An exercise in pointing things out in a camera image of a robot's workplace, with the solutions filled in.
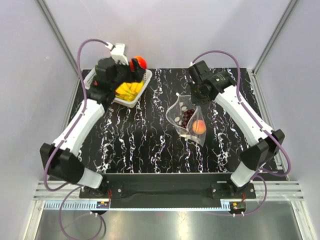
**fruit basket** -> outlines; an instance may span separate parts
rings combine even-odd
[[[113,102],[124,105],[128,108],[133,108],[137,104],[141,95],[144,93],[145,89],[147,88],[151,77],[152,77],[152,72],[150,70],[146,69],[145,74],[143,75],[143,80],[142,80],[143,86],[142,86],[141,90],[139,92],[137,92],[136,97],[132,101],[127,101],[125,99],[119,98],[119,96],[116,96],[116,98],[113,100]]]

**clear ziplock bag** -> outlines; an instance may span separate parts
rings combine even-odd
[[[165,113],[180,137],[204,146],[207,128],[200,106],[193,106],[191,95],[178,95],[177,101]]]

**metal floor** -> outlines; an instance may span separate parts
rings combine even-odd
[[[258,206],[248,202],[248,212]],[[84,211],[63,211],[66,226]],[[217,212],[109,211],[103,216],[106,231],[101,240],[301,240],[293,208],[289,202],[266,202],[256,214],[233,218]],[[88,215],[67,227],[76,239],[91,238],[100,221]],[[44,210],[37,240],[67,239],[60,230],[58,211]]]

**black and white marble tabletop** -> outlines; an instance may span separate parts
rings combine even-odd
[[[212,69],[215,73],[221,70]],[[236,78],[236,69],[224,70]],[[215,102],[201,106],[207,127],[204,146],[180,138],[165,114],[176,102],[176,93],[190,94],[187,69],[151,71],[151,81],[134,108],[112,103],[95,124],[80,150],[80,161],[101,173],[233,172],[240,163],[239,154],[249,145],[229,114]],[[241,69],[241,79],[241,93],[260,115],[245,68]],[[71,117],[82,100],[79,85]],[[276,171],[275,161],[270,161],[265,168]]]

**white wall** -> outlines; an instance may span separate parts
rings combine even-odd
[[[260,71],[272,122],[286,137],[298,180],[320,237],[320,1],[300,1]]]
[[[35,0],[1,1],[0,29],[0,235],[20,240],[77,77]]]
[[[74,56],[86,39],[125,43],[128,57],[143,56],[151,68],[181,68],[208,50],[234,54],[253,68],[289,0],[45,0]],[[91,68],[98,44],[86,46]],[[203,58],[212,67],[234,66],[221,55]]]

